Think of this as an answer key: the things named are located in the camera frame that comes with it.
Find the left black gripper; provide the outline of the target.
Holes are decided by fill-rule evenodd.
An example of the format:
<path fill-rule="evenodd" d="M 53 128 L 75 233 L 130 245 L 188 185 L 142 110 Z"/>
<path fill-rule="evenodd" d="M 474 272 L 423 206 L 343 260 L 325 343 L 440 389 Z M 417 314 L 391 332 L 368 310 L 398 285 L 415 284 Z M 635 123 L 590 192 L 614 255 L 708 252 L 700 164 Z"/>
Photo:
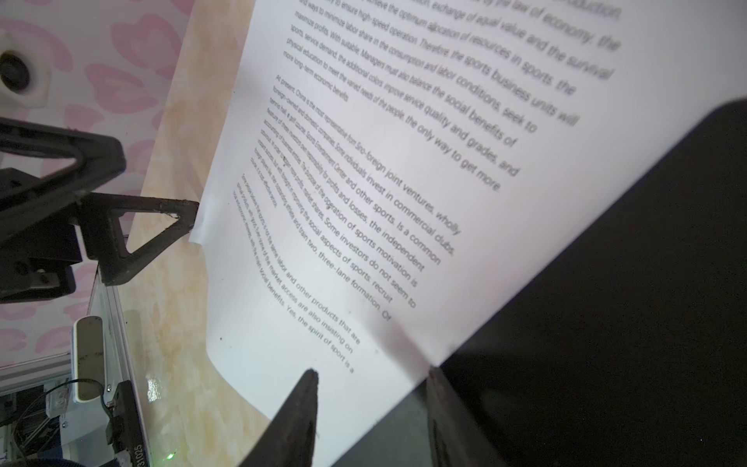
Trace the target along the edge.
<path fill-rule="evenodd" d="M 126 170 L 114 137 L 3 118 L 1 151 L 56 164 L 41 177 L 15 167 L 1 171 L 4 304 L 76 291 L 72 267 L 82 262 L 72 221 L 77 202 L 85 251 L 106 286 L 132 280 L 196 223 L 200 204 L 193 200 L 91 194 Z"/>

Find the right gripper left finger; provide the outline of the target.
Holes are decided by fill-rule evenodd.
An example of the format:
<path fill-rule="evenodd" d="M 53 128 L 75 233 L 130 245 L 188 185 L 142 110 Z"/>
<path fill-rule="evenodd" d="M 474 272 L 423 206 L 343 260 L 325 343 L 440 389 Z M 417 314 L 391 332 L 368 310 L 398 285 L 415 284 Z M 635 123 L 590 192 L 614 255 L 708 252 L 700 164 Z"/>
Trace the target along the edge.
<path fill-rule="evenodd" d="M 318 413 L 317 371 L 300 377 L 241 467 L 309 467 L 313 462 Z"/>

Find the printed paper sheet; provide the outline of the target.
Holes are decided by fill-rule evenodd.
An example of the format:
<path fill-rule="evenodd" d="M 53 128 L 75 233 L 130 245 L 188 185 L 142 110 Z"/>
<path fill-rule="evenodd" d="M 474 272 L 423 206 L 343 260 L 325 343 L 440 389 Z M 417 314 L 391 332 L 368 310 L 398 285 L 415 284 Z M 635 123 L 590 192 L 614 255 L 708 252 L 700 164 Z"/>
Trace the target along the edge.
<path fill-rule="evenodd" d="M 206 351 L 330 466 L 746 93 L 742 1 L 259 1 L 192 240 Z"/>

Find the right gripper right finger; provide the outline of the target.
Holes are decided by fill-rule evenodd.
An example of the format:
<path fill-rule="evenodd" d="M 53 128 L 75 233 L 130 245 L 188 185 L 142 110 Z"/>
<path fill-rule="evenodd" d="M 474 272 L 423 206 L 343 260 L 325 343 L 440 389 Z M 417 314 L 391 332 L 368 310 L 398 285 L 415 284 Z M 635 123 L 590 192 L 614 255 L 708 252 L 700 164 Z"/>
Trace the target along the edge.
<path fill-rule="evenodd" d="M 440 368 L 426 379 L 428 434 L 432 465 L 507 466 Z"/>

